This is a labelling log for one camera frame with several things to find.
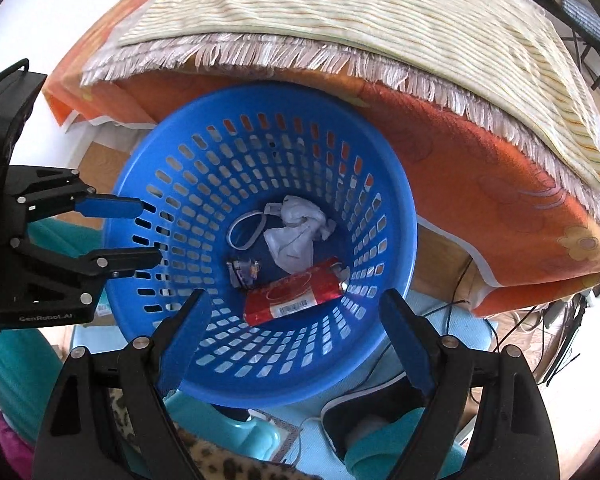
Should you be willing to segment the yellow striped fringed blanket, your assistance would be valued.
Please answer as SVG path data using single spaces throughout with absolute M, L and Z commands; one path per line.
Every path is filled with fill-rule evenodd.
M 81 81 L 187 61 L 345 73 L 437 102 L 515 144 L 600 225 L 600 112 L 530 0 L 148 0 Z

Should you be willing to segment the orange floral bed sheet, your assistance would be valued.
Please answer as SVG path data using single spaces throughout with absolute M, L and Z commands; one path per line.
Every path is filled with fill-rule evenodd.
M 84 64 L 148 0 L 121 0 L 44 84 L 58 124 L 152 128 L 184 104 L 250 80 L 302 84 L 355 107 L 386 139 L 426 228 L 471 256 L 460 294 L 476 315 L 531 307 L 600 283 L 600 225 L 541 165 L 449 107 L 380 82 L 318 70 L 198 66 L 187 61 L 82 84 Z

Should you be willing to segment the blue plastic laundry basket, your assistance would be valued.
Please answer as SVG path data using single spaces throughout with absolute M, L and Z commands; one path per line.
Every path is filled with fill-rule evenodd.
M 282 82 L 240 84 L 202 96 L 148 134 L 114 188 L 144 204 L 136 219 L 110 219 L 108 248 L 155 247 L 151 270 L 106 292 L 123 336 L 150 335 L 196 289 L 209 324 L 181 390 L 232 408 L 291 404 L 335 385 L 384 339 L 387 289 L 407 292 L 417 252 L 414 198 L 396 154 L 353 106 Z M 268 203 L 295 195 L 337 223 L 314 258 L 351 271 L 347 291 L 286 318 L 249 326 L 246 295 L 226 263 L 257 260 L 259 283 L 284 276 L 263 233 L 282 220 Z

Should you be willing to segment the red cardboard box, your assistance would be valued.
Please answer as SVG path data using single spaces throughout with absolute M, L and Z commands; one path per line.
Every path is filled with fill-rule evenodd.
M 347 291 L 351 271 L 335 257 L 264 287 L 250 290 L 242 318 L 258 326 L 339 299 Z

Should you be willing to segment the white plastic bag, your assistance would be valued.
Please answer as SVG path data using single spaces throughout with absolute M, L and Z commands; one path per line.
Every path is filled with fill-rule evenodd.
M 319 206 L 295 195 L 287 195 L 281 203 L 268 203 L 264 214 L 282 220 L 281 228 L 267 229 L 263 236 L 276 266 L 288 274 L 313 266 L 314 243 L 328 240 L 337 226 Z

